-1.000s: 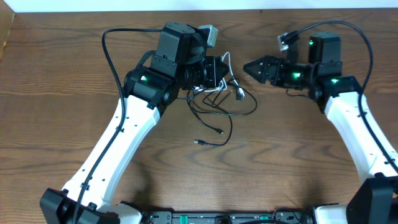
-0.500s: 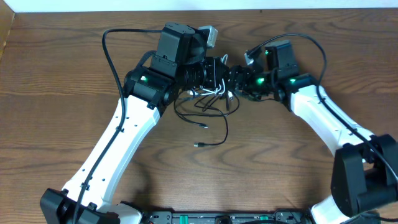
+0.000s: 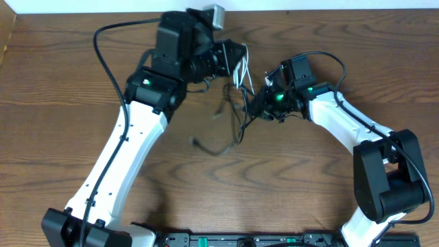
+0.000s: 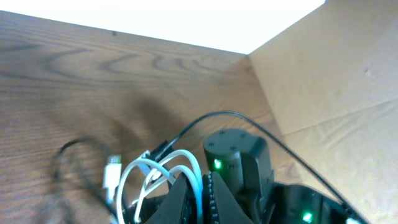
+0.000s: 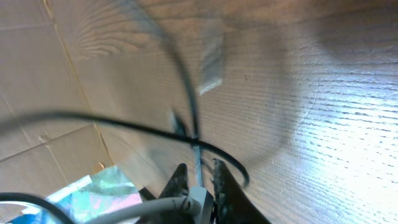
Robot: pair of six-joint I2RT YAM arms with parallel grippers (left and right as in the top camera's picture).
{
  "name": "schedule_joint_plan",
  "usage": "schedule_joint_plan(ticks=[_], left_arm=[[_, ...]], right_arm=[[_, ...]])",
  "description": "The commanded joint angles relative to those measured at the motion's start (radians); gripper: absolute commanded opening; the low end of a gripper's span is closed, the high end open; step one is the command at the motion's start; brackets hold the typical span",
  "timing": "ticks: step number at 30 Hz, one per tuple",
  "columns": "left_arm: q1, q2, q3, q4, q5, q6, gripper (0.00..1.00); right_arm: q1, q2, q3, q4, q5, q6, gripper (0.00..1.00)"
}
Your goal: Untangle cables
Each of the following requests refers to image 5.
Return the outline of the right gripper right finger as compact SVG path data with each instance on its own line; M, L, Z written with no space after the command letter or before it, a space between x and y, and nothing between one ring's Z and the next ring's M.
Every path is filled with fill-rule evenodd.
M226 164L214 159L213 185L219 224L271 224L251 203Z

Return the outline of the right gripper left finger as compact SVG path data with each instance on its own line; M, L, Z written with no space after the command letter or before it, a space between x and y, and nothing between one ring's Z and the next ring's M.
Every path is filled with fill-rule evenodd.
M167 182L159 198L181 197L188 194L187 165L181 163ZM193 218L182 211L169 211L152 215L144 215L137 224L194 224Z

